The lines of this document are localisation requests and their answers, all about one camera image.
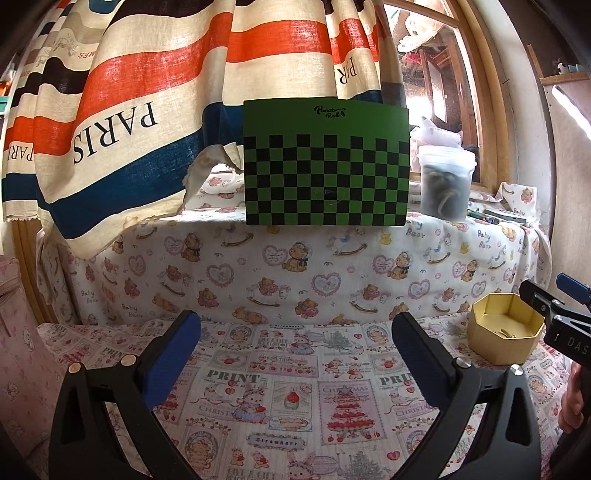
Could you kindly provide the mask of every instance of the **open gift box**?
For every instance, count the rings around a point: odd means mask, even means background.
[[[493,365],[524,363],[540,340],[544,317],[515,293],[489,293],[472,304],[468,344]]]

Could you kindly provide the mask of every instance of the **wooden beam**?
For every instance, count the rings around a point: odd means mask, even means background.
[[[424,15],[425,17],[429,17],[433,20],[437,20],[438,22],[449,25],[452,28],[457,28],[460,26],[460,22],[456,18],[449,17],[446,14],[438,12],[437,10],[414,4],[407,0],[384,0],[384,3],[386,5],[392,5],[393,7],[408,10],[409,12],[415,12],[416,14]]]

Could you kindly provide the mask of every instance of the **green checkerboard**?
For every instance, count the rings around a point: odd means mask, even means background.
[[[246,223],[404,225],[409,154],[406,109],[325,98],[245,102]]]

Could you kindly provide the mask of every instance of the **glass window pane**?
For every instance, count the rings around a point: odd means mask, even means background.
[[[421,125],[425,117],[458,134],[457,142],[474,151],[478,161],[476,115],[456,31],[429,17],[388,7],[411,125]],[[416,158],[411,159],[411,170],[420,171]],[[473,181],[480,181],[478,166]]]

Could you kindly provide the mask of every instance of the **wall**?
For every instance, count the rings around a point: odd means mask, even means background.
[[[517,183],[538,188],[542,224],[551,229],[554,218],[554,146],[547,104],[530,65],[516,25],[528,21],[525,9],[503,4],[526,4],[525,0],[473,0],[496,45],[502,63],[501,75],[511,99],[517,156]],[[548,56],[544,62],[551,64]]]

